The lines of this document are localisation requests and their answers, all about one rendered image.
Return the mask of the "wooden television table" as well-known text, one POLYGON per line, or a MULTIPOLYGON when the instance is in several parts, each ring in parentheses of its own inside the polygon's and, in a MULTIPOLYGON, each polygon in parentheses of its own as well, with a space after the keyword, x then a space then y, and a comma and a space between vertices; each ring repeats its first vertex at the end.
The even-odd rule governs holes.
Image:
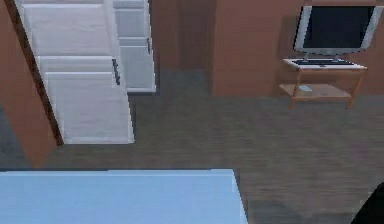
POLYGON ((358 64, 352 65, 298 65, 295 59, 284 59, 283 63, 292 68, 296 73, 294 84, 282 83, 279 88, 290 97, 290 106, 292 109, 297 101, 318 101, 318 100, 345 100, 347 107, 353 106, 354 100, 360 89, 362 80, 367 74, 368 68, 358 64), (314 83, 305 83, 306 76, 316 78, 327 78, 329 76, 356 77, 357 81, 350 92, 346 92, 334 85, 323 84, 315 81, 314 83), (299 86, 309 86, 312 91, 305 92, 299 89, 299 86))

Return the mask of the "silver framed television set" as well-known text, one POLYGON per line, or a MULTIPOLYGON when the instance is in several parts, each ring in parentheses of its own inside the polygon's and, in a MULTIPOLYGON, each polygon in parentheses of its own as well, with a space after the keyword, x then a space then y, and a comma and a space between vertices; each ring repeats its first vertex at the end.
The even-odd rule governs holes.
POLYGON ((339 55, 367 50, 384 6, 302 6, 293 48, 299 65, 350 65, 339 55))

